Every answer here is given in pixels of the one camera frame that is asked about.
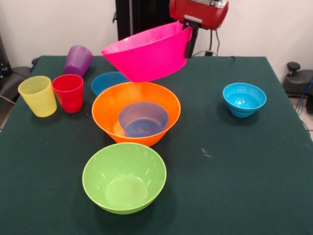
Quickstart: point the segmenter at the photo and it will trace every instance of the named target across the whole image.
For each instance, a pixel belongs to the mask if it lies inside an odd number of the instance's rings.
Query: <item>orange bowl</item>
[[[148,101],[156,103],[166,110],[169,122],[164,131],[141,138],[126,137],[118,122],[118,115],[127,105]],[[92,117],[95,123],[117,143],[134,142],[152,146],[174,126],[180,116],[180,102],[169,89],[150,82],[126,82],[104,90],[93,102]]]

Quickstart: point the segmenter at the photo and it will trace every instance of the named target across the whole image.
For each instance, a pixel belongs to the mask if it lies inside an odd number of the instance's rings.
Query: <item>blue bowl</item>
[[[91,88],[95,96],[98,96],[105,89],[123,82],[129,82],[129,80],[121,72],[106,72],[92,81]]]
[[[135,102],[120,112],[118,120],[127,137],[141,138],[165,130],[169,117],[158,104]]]
[[[232,83],[223,90],[223,97],[231,113],[245,118],[254,114],[266,103],[265,93],[248,83]]]

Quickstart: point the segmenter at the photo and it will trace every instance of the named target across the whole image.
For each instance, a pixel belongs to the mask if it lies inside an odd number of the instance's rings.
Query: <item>purple cup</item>
[[[86,47],[72,46],[65,61],[64,73],[83,77],[92,63],[92,53]]]

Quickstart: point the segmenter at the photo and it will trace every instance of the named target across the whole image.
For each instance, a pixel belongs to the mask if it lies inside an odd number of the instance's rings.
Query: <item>yellow cup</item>
[[[46,76],[34,76],[23,81],[19,93],[33,113],[44,118],[57,110],[51,80]]]

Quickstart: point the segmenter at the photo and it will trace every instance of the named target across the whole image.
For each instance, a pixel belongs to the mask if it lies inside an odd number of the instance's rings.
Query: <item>light blue bowl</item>
[[[254,114],[266,103],[265,93],[248,83],[232,83],[223,90],[223,97],[231,113],[239,118]]]
[[[95,96],[98,96],[105,89],[123,82],[129,82],[129,80],[121,72],[106,72],[92,81],[91,88]]]

